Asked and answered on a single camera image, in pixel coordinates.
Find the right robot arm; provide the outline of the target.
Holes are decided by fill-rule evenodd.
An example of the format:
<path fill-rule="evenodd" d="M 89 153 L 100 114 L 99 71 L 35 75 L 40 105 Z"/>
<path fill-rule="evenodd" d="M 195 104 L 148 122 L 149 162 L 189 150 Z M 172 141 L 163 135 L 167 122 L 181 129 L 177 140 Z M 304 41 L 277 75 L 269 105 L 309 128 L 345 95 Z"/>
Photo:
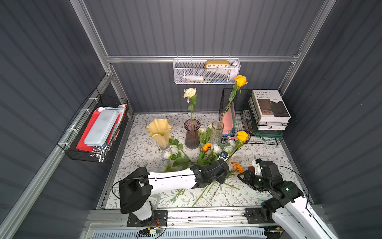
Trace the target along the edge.
<path fill-rule="evenodd" d="M 272 195 L 261 204 L 258 213 L 247 209 L 248 223 L 258 218 L 274 222 L 293 239 L 338 238 L 312 208 L 308 196 L 295 183 L 285 181 L 279 166 L 272 161 L 257 159 L 254 170 L 246 170 L 237 177 L 251 189 Z"/>

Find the yellow orange rose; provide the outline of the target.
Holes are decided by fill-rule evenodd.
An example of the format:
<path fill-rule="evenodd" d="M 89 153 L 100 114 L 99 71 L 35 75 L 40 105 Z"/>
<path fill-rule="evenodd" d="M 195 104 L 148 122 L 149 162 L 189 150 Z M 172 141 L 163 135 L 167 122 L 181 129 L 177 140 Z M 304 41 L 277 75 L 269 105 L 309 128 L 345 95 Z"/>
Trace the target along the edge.
<path fill-rule="evenodd" d="M 248 84 L 247 82 L 247 78 L 245 76 L 242 76 L 242 75 L 238 75 L 237 77 L 234 78 L 235 79 L 235 82 L 234 82 L 234 85 L 233 85 L 233 89 L 229 95 L 229 99 L 228 99 L 228 104 L 227 106 L 225 107 L 224 109 L 224 113 L 222 115 L 222 118 L 221 118 L 221 121 L 223 121 L 226 113 L 228 112 L 228 110 L 230 109 L 236 95 L 237 95 L 237 92 L 239 91 L 241 93 L 241 88 L 243 86 L 245 86 L 246 84 Z"/>

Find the cream white rose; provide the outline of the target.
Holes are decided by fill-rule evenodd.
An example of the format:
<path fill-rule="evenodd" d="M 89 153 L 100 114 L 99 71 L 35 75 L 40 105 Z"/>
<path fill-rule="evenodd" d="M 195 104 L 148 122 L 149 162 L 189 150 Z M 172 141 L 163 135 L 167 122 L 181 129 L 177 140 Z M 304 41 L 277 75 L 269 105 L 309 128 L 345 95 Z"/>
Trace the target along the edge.
<path fill-rule="evenodd" d="M 187 88 L 184 89 L 184 98 L 189 104 L 188 110 L 191 112 L 191 119 L 194 119 L 194 111 L 197 103 L 197 89 L 196 88 Z"/>

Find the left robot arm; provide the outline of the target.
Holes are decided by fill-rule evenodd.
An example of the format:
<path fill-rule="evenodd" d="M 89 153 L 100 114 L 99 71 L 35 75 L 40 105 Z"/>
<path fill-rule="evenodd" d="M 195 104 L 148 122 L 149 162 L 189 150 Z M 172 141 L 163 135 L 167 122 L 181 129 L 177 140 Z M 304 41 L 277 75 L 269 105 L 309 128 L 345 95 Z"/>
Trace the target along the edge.
<path fill-rule="evenodd" d="M 139 167 L 118 182 L 120 212 L 133 214 L 139 221 L 153 218 L 153 208 L 148 201 L 151 195 L 176 189 L 205 188 L 213 182 L 222 184 L 229 173 L 224 159 L 211 165 L 194 165 L 181 171 L 149 172 Z"/>

